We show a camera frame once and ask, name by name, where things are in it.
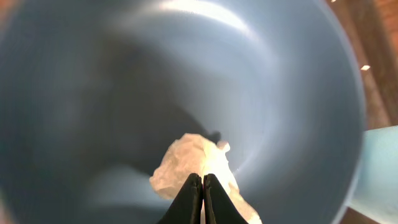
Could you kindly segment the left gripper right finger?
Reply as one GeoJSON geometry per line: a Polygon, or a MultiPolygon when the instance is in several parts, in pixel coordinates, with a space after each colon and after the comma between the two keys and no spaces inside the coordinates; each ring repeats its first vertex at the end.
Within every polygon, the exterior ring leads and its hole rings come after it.
{"type": "Polygon", "coordinates": [[[204,176],[203,200],[206,224],[248,224],[214,174],[204,176]]]}

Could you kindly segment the large dark blue bowl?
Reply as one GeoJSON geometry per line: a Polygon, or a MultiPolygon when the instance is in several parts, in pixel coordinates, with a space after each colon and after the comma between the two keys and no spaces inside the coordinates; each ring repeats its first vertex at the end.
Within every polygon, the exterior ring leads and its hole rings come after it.
{"type": "Polygon", "coordinates": [[[23,1],[1,29],[1,192],[17,223],[155,223],[186,133],[228,141],[264,223],[338,223],[366,127],[324,1],[23,1]]]}

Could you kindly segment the light blue cup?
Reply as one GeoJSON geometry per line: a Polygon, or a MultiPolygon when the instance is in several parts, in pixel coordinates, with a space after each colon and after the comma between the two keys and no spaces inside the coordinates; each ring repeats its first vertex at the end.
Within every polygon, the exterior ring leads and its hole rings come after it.
{"type": "Polygon", "coordinates": [[[349,206],[379,223],[397,224],[397,126],[364,135],[358,184],[349,206]]]}

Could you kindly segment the white tissue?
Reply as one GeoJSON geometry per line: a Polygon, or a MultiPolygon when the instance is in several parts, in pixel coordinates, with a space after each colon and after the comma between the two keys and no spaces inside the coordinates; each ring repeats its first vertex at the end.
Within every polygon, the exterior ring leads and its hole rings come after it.
{"type": "Polygon", "coordinates": [[[199,134],[186,133],[169,146],[149,182],[160,197],[172,200],[191,173],[201,178],[214,174],[240,215],[249,224],[261,224],[258,213],[239,193],[226,157],[229,150],[230,145],[226,141],[214,143],[199,134]]]}

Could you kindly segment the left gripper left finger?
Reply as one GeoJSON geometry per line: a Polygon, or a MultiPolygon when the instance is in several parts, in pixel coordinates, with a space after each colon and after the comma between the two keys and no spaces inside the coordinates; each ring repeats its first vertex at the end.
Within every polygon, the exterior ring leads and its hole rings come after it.
{"type": "Polygon", "coordinates": [[[201,177],[192,173],[157,224],[200,224],[202,204],[201,177]]]}

